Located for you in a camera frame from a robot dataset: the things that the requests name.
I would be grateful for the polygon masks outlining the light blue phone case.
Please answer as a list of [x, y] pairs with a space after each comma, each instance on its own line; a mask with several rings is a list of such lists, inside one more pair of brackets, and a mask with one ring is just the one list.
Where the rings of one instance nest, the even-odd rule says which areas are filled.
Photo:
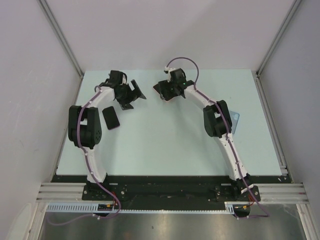
[[236, 129], [238, 126], [240, 114], [238, 112], [234, 112], [232, 110], [229, 111], [229, 114], [230, 114], [231, 123], [232, 123], [231, 133], [234, 135], [236, 133]]

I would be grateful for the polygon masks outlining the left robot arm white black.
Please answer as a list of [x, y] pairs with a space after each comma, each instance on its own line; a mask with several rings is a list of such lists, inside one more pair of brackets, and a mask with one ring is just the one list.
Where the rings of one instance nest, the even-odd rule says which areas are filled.
[[100, 115], [102, 115], [108, 130], [120, 126], [112, 102], [118, 102], [120, 108], [132, 110], [132, 102], [146, 97], [139, 88], [136, 80], [128, 83], [126, 73], [111, 70], [108, 78], [94, 87], [93, 96], [83, 105], [72, 105], [68, 112], [68, 139], [74, 146], [81, 149], [85, 158], [88, 174], [87, 181], [96, 184], [93, 194], [100, 200], [110, 196], [111, 188], [103, 182], [107, 171], [101, 159], [96, 154], [97, 145], [103, 137]]

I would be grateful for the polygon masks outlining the black phone from blue case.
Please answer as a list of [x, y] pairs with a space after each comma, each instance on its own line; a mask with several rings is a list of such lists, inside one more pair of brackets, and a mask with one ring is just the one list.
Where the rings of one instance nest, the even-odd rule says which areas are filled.
[[104, 117], [106, 127], [108, 130], [113, 130], [120, 126], [120, 122], [113, 106], [109, 106], [102, 110], [102, 115]]

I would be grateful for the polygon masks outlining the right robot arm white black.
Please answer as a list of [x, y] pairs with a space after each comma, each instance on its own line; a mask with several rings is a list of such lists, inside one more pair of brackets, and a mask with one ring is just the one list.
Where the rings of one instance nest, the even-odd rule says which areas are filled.
[[232, 185], [230, 194], [235, 200], [242, 201], [249, 193], [252, 193], [254, 183], [236, 149], [232, 134], [232, 119], [227, 103], [224, 100], [211, 99], [198, 90], [196, 83], [187, 80], [181, 68], [166, 67], [164, 72], [167, 74], [167, 79], [159, 81], [153, 88], [166, 102], [176, 97], [183, 97], [202, 110], [205, 132], [218, 144], [228, 167]]

